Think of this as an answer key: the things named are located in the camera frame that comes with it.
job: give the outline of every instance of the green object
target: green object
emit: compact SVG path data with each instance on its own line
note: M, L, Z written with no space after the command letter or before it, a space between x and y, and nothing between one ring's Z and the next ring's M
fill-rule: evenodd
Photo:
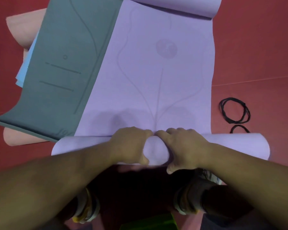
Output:
M0 125L50 141L74 135L123 0L50 0L20 100Z
M178 230L171 213L123 224L119 230Z

